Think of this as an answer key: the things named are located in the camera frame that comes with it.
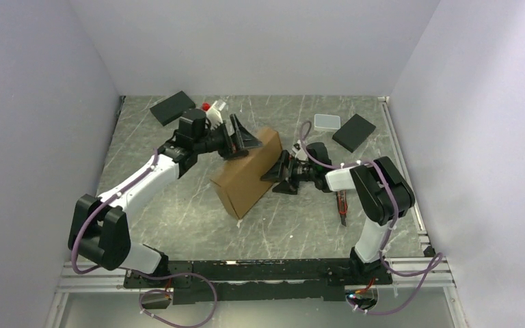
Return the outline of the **brown cardboard express box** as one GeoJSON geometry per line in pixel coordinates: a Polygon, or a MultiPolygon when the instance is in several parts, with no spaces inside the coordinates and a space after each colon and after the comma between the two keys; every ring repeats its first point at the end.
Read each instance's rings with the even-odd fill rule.
{"type": "Polygon", "coordinates": [[[275,165],[283,151],[280,135],[272,128],[262,128],[257,138],[262,147],[250,150],[246,157],[224,163],[211,177],[224,209],[236,220],[242,220],[270,190],[272,184],[260,178],[275,165]]]}

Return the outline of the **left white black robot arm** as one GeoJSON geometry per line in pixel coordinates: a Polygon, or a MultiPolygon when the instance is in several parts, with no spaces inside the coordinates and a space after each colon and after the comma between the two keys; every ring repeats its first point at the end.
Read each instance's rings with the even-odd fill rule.
{"type": "Polygon", "coordinates": [[[130,270],[153,287],[169,277],[168,256],[131,240],[129,216],[141,210],[155,194],[186,174],[201,154],[216,152],[225,161],[241,159],[263,143],[236,115],[230,115],[230,133],[218,110],[189,109],[178,119],[173,135],[147,163],[116,187],[77,200],[68,237],[71,265],[84,275],[96,269],[130,270]]]}

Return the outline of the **red black utility knife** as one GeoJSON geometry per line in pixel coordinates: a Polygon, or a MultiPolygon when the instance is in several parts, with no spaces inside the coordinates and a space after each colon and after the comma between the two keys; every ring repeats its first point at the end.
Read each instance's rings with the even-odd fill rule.
{"type": "Polygon", "coordinates": [[[337,199],[338,214],[340,217],[340,224],[346,227],[347,226],[347,211],[348,211],[346,191],[337,191],[336,199],[337,199]]]}

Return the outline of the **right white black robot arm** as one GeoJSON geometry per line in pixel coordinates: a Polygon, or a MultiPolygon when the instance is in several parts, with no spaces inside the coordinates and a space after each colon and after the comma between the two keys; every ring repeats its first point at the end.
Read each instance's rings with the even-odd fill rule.
{"type": "Polygon", "coordinates": [[[295,195],[301,182],[311,182],[324,193],[335,193],[340,216],[347,211],[344,193],[357,193],[367,218],[350,251],[349,274],[359,284],[368,282],[383,266],[383,251],[395,222],[415,204],[414,192],[389,157],[334,166],[321,142],[298,145],[293,154],[281,151],[260,179],[272,182],[274,193],[295,195]]]}

